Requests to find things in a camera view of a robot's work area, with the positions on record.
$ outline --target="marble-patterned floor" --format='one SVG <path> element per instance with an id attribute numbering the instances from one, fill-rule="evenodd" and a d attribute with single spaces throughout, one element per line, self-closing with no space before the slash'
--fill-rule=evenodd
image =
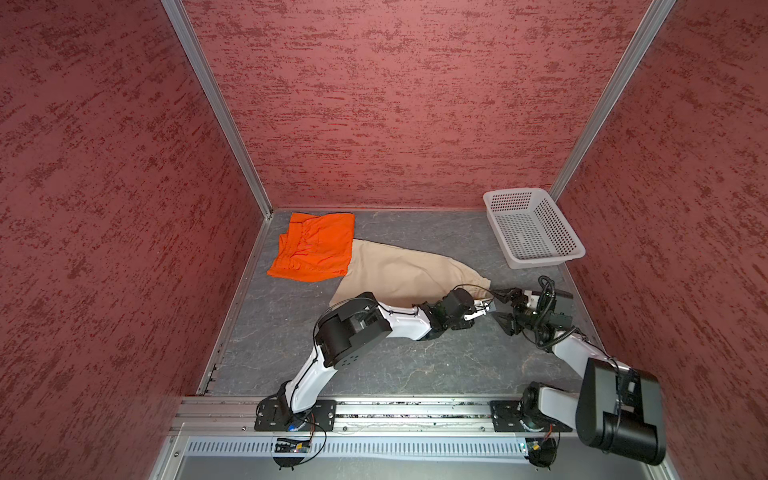
<path id="1" fill-rule="evenodd" d="M 483 212 L 357 211 L 355 238 L 439 253 L 491 279 L 493 287 L 538 288 L 552 278 L 567 290 L 556 266 L 511 270 Z M 247 298 L 209 395 L 268 395 L 292 379 L 311 352 L 312 327 L 341 281 L 301 283 L 267 276 L 289 212 L 275 214 Z M 574 318 L 584 325 L 582 318 Z M 509 337 L 489 317 L 439 339 L 385 339 L 355 368 L 330 381 L 323 395 L 519 394 L 531 381 L 578 391 L 568 365 L 522 336 Z"/>

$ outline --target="black cable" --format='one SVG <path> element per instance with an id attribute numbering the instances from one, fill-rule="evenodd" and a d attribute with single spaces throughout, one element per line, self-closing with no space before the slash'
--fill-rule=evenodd
<path id="1" fill-rule="evenodd" d="M 596 349 L 600 350 L 600 352 L 601 352 L 603 355 L 605 355 L 605 357 L 606 357 L 606 358 L 608 358 L 608 359 L 613 359 L 613 356 L 611 356 L 611 355 L 608 355 L 608 354 L 605 352 L 605 350 L 603 350 L 603 349 L 602 349 L 602 348 L 600 348 L 599 346 L 595 345 L 594 343 L 590 342 L 590 341 L 587 339 L 587 336 L 584 334 L 584 332 L 582 332 L 582 331 L 581 331 L 579 328 L 577 328 L 577 329 L 576 329 L 576 333 L 578 333 L 579 335 L 581 335 L 581 336 L 582 336 L 582 339 L 581 339 L 581 341 L 582 341 L 582 342 L 584 342 L 584 343 L 587 343 L 588 345 L 592 345 L 594 348 L 596 348 Z"/>
<path id="2" fill-rule="evenodd" d="M 558 432 L 558 442 L 554 444 L 554 450 L 552 451 L 552 460 L 549 464 L 550 466 L 547 468 L 550 468 L 552 466 L 552 463 L 554 463 L 555 460 L 558 459 L 558 447 L 560 446 L 560 432 Z"/>
<path id="3" fill-rule="evenodd" d="M 328 432 L 323 428 L 322 425 L 320 425 L 318 423 L 315 423 L 315 422 L 311 422 L 308 419 L 304 419 L 302 421 L 306 422 L 306 423 L 309 423 L 310 425 L 314 425 L 315 427 L 319 428 L 320 430 L 323 430 L 323 444 L 320 446 L 320 450 L 318 450 L 317 453 L 315 453 L 315 455 L 312 455 L 312 457 L 310 457 L 310 458 L 308 458 L 306 460 L 302 460 L 301 462 L 299 462 L 296 465 L 294 465 L 294 467 L 298 467 L 299 465 L 304 465 L 305 463 L 308 463 L 310 460 L 314 460 L 314 458 L 317 457 L 318 455 L 320 455 L 320 453 L 324 450 L 324 448 L 326 447 L 326 443 L 328 442 Z"/>
<path id="4" fill-rule="evenodd" d="M 396 312 L 395 310 L 387 310 L 381 303 L 379 303 L 379 308 L 387 312 L 389 315 L 395 315 L 397 313 L 398 315 L 419 316 L 419 309 L 416 309 L 414 313 Z"/>
<path id="5" fill-rule="evenodd" d="M 533 340 L 529 339 L 529 338 L 528 338 L 528 335 L 525 335 L 525 330 L 522 330 L 522 334 L 523 334 L 523 336 L 525 337 L 525 339 L 526 339 L 527 341 L 529 341 L 529 342 L 533 343 L 534 345 L 536 345 L 536 342 L 534 342 Z"/>
<path id="6" fill-rule="evenodd" d="M 555 337 L 554 339 L 549 340 L 548 342 L 544 342 L 542 344 L 537 344 L 536 346 L 540 349 L 548 349 L 552 346 L 557 345 L 558 343 L 562 342 L 563 340 L 567 339 L 569 336 L 573 335 L 574 332 L 578 330 L 575 326 L 572 326 L 571 328 L 565 330 L 560 336 Z"/>
<path id="7" fill-rule="evenodd" d="M 451 291 L 453 291 L 453 290 L 456 290 L 456 289 L 457 289 L 457 288 L 459 288 L 460 286 L 473 286 L 473 287 L 475 287 L 475 288 L 479 288 L 480 290 L 485 290 L 486 292 L 490 293 L 490 294 L 491 294 L 491 296 L 492 296 L 492 297 L 494 297 L 494 298 L 496 297 L 496 294 L 495 294 L 495 293 L 493 293 L 491 290 L 488 290 L 488 289 L 487 289 L 487 288 L 485 288 L 484 286 L 475 285 L 474 283 L 462 283 L 462 284 L 460 284 L 460 285 L 457 285 L 457 286 L 454 286 L 453 288 L 451 288 Z"/>
<path id="8" fill-rule="evenodd" d="M 619 370 L 619 363 L 616 361 L 616 359 L 614 357 L 611 357 L 609 360 L 612 361 L 614 363 L 614 366 L 616 367 L 616 375 L 621 376 L 621 373 L 620 373 L 620 370 Z M 629 378 L 626 378 L 626 376 L 625 376 L 624 379 L 622 379 L 621 385 L 619 386 L 619 391 L 618 391 L 618 394 L 617 394 L 617 407 L 618 407 L 618 410 L 616 411 L 616 417 L 617 418 L 616 418 L 616 429 L 614 430 L 614 434 L 615 435 L 618 434 L 618 432 L 619 432 L 619 425 L 621 425 L 621 413 L 624 411 L 624 408 L 623 408 L 624 407 L 624 403 L 621 401 L 621 393 L 624 391 L 625 384 L 626 384 L 626 382 L 628 380 L 629 380 Z"/>
<path id="9" fill-rule="evenodd" d="M 538 278 L 538 284 L 541 287 L 541 295 L 538 298 L 538 302 L 536 303 L 536 311 L 535 314 L 538 315 L 536 317 L 536 321 L 533 325 L 533 333 L 536 335 L 536 344 L 538 345 L 540 342 L 538 341 L 538 327 L 541 325 L 541 323 L 544 321 L 547 316 L 549 316 L 550 309 L 552 308 L 552 304 L 554 303 L 554 299 L 557 296 L 554 292 L 554 280 L 549 278 L 546 275 L 542 275 Z"/>

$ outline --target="beige pants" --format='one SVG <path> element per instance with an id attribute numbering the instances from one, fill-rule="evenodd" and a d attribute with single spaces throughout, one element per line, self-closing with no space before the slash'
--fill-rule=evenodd
<path id="1" fill-rule="evenodd" d="M 363 292 L 373 292 L 381 303 L 410 307 L 436 302 L 463 283 L 491 286 L 491 280 L 452 258 L 355 239 L 347 274 L 330 305 Z M 489 297 L 483 289 L 462 288 L 476 299 Z"/>

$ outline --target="white plastic basket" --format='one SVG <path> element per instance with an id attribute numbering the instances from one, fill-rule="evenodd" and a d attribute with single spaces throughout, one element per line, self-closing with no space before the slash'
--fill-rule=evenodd
<path id="1" fill-rule="evenodd" d="M 541 188 L 508 188 L 482 196 L 509 268 L 559 265 L 581 258 L 584 245 Z"/>

